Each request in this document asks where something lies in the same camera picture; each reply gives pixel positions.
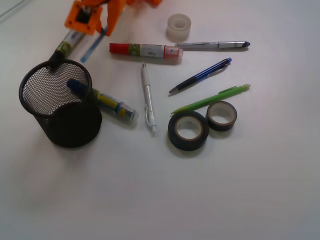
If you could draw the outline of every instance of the mechanical pencil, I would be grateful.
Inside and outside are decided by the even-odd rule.
[[[223,99],[226,99],[226,98],[232,97],[234,95],[240,94],[242,92],[245,92],[249,88],[250,88],[250,84],[245,84],[243,86],[233,86],[233,87],[228,88],[226,90],[220,91],[217,95],[214,95],[214,96],[208,97],[206,99],[197,101],[197,102],[189,104],[187,106],[183,106],[183,107],[173,111],[171,114],[176,114],[176,113],[186,111],[186,110],[191,111],[191,110],[199,109],[199,108],[202,108],[206,105],[212,104],[214,102],[221,101]]]

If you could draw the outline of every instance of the black tape roll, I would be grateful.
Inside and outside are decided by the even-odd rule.
[[[179,135],[178,125],[183,122],[191,122],[199,126],[199,134],[191,139]],[[168,124],[168,137],[170,142],[178,149],[184,151],[194,151],[199,149],[209,135],[208,121],[195,111],[182,111],[172,116]]]
[[[213,116],[217,115],[225,117],[229,122],[220,123],[213,120]],[[205,118],[207,119],[210,128],[224,132],[233,128],[237,120],[237,116],[237,110],[230,103],[226,101],[216,101],[208,107]]]

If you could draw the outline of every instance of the blue pen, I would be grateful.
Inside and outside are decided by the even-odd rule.
[[[222,60],[221,62],[218,62],[217,64],[209,67],[208,69],[198,73],[197,75],[190,77],[189,79],[187,79],[184,82],[180,83],[179,85],[175,86],[174,88],[172,88],[169,91],[169,93],[171,94],[173,92],[180,91],[180,90],[190,86],[191,84],[194,84],[194,83],[200,81],[201,79],[207,77],[209,74],[212,74],[220,69],[223,69],[231,62],[231,60],[232,59],[229,57],[229,58]]]
[[[94,43],[91,45],[91,47],[85,52],[85,54],[83,55],[83,57],[80,59],[81,63],[85,63],[88,58],[90,57],[90,55],[94,52],[94,50],[96,49],[96,47],[98,47],[98,45],[100,44],[100,42],[102,41],[102,39],[105,37],[106,33],[107,33],[107,29],[108,26],[106,26],[103,31],[101,32],[100,36],[94,41]]]

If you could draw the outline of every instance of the pen holder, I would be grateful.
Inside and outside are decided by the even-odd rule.
[[[58,67],[52,71],[51,66]],[[83,98],[69,90],[67,81],[70,79],[88,86]],[[22,80],[19,98],[47,137],[61,147],[85,145],[100,130],[102,116],[92,91],[90,74],[75,61],[46,61],[39,64]]]

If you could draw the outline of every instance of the red marker cap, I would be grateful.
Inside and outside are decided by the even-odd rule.
[[[110,43],[110,53],[129,55],[128,43]]]

